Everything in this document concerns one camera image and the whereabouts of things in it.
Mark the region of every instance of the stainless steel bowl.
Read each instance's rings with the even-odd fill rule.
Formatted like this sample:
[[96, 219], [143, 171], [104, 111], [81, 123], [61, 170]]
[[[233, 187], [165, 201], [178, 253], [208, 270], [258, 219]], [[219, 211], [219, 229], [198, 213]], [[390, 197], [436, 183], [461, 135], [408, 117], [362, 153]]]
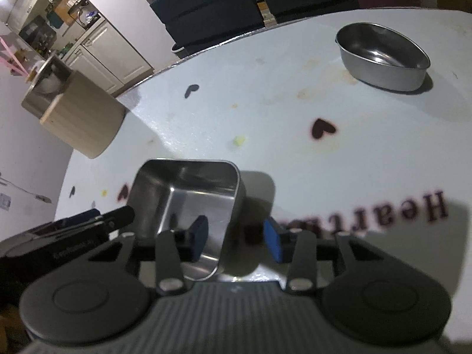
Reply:
[[200, 260], [182, 264], [186, 278], [205, 280], [231, 251], [244, 198], [241, 174], [231, 162], [152, 159], [136, 174], [128, 198], [135, 220], [121, 232], [135, 233], [138, 248], [154, 246], [161, 231], [187, 229], [199, 215], [205, 215], [209, 235]]
[[423, 84], [431, 61], [403, 34], [369, 22], [356, 22], [336, 35], [341, 58], [358, 80], [392, 91], [415, 91]]

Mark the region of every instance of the white cabinet door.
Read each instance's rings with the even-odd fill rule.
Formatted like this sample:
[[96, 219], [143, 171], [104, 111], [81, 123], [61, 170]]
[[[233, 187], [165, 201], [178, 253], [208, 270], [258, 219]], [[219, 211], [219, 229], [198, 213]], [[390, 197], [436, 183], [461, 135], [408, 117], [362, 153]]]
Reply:
[[107, 93], [112, 94], [123, 86], [120, 80], [87, 52], [83, 46], [79, 46], [65, 63], [71, 69], [81, 72]]
[[17, 0], [6, 21], [10, 30], [18, 34], [26, 24], [29, 13], [38, 0]]
[[94, 30], [83, 45], [124, 84], [150, 69], [149, 64], [107, 21]]

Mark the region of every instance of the food crumb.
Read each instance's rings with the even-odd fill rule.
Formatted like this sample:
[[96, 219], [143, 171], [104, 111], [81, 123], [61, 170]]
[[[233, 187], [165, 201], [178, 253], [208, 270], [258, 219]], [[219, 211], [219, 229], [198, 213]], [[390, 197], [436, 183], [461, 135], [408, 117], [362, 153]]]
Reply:
[[236, 146], [242, 146], [246, 142], [246, 137], [244, 136], [236, 136], [235, 139], [233, 140], [233, 143]]

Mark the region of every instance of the ribbed gray plate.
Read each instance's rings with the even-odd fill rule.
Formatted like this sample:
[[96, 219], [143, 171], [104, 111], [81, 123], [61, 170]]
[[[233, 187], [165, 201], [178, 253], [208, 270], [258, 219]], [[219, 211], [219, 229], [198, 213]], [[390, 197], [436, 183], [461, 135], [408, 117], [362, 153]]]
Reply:
[[36, 341], [24, 354], [444, 354], [434, 341], [379, 348], [335, 330], [308, 297], [282, 292], [277, 282], [195, 283], [162, 298], [138, 326], [114, 340], [84, 348]]

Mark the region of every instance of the white table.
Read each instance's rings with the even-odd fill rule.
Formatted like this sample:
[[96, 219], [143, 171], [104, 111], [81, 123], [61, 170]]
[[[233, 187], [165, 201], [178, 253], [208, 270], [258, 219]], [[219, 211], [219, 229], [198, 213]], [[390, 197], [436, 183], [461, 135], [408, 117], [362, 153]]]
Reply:
[[[419, 44], [431, 58], [433, 87], [405, 95], [354, 80], [334, 39], [342, 26], [362, 21]], [[200, 88], [185, 99], [192, 84]], [[56, 218], [93, 203], [101, 212], [121, 206], [121, 187], [150, 158], [230, 160], [248, 196], [273, 203], [279, 221], [320, 216], [331, 230], [337, 213], [349, 228], [356, 209], [365, 209], [367, 240], [440, 281], [453, 296], [446, 335], [472, 340], [472, 15], [378, 9], [315, 17], [209, 49], [119, 99], [132, 113], [100, 157], [74, 151]], [[317, 118], [337, 133], [314, 140]], [[423, 196], [438, 201], [437, 191], [448, 216], [435, 209], [438, 219], [429, 223]], [[419, 207], [413, 221], [401, 213], [407, 199]], [[380, 227], [373, 209], [384, 204], [395, 221]], [[245, 249], [247, 261], [263, 255]], [[271, 267], [228, 275], [283, 277]]]

